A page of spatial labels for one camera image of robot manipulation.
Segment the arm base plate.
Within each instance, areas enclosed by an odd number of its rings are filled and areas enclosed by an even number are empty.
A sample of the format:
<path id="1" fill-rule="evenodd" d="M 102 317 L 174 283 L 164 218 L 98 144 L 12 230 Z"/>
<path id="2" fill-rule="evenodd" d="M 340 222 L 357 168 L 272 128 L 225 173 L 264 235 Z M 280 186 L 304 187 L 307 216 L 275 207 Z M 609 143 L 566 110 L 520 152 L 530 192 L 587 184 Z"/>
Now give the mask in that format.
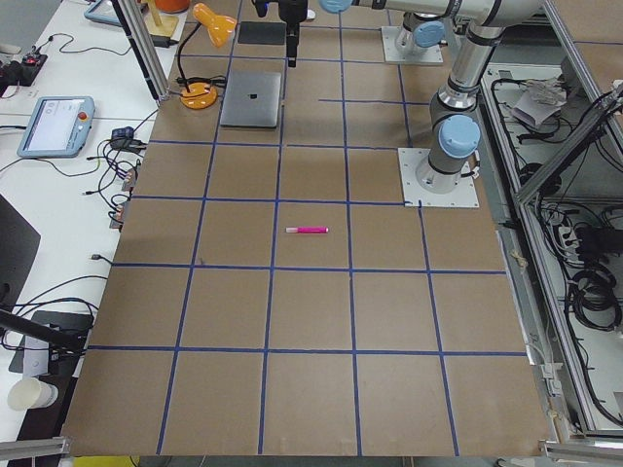
<path id="1" fill-rule="evenodd" d="M 441 21 L 422 23 L 413 31 L 402 26 L 383 26 L 381 29 L 385 62 L 440 66 L 443 57 L 439 43 L 445 38 Z"/>
<path id="2" fill-rule="evenodd" d="M 407 207 L 469 208 L 480 207 L 475 187 L 478 177 L 476 164 L 466 160 L 461 171 L 446 175 L 436 172 L 428 160 L 428 148 L 399 148 L 399 171 L 403 203 Z"/>

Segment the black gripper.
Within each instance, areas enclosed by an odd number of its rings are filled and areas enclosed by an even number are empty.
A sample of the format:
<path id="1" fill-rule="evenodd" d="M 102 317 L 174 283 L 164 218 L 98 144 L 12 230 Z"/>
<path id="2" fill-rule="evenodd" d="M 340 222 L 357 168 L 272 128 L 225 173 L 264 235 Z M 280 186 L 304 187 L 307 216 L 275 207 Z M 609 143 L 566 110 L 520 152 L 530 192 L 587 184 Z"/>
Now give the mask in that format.
<path id="1" fill-rule="evenodd" d="M 298 55 L 298 26 L 305 21 L 315 19 L 315 11 L 309 7 L 307 0 L 264 0 L 252 1 L 257 16 L 267 15 L 269 5 L 277 4 L 278 16 L 286 24 L 286 59 L 289 67 L 297 65 Z"/>

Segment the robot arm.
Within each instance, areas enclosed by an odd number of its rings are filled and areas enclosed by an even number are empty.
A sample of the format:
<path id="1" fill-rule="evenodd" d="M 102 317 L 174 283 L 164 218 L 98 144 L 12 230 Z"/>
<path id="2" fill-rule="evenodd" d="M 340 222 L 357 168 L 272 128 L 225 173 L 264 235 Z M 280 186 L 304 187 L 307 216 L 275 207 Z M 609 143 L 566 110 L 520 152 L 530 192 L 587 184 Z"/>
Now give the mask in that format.
<path id="1" fill-rule="evenodd" d="M 296 65 L 300 24 L 312 10 L 308 1 L 276 1 L 279 18 L 286 24 L 285 42 L 288 65 Z M 443 58 L 439 44 L 445 39 L 441 16 L 405 13 L 399 27 L 382 28 L 385 61 L 388 63 L 435 64 Z"/>
<path id="2" fill-rule="evenodd" d="M 540 1 L 322 1 L 332 14 L 351 6 L 374 10 L 469 18 L 465 39 L 447 83 L 430 102 L 433 142 L 427 159 L 416 169 L 419 184 L 435 194 L 448 194 L 458 184 L 467 159 L 476 151 L 481 130 L 472 119 L 483 73 L 504 30 L 531 17 Z"/>

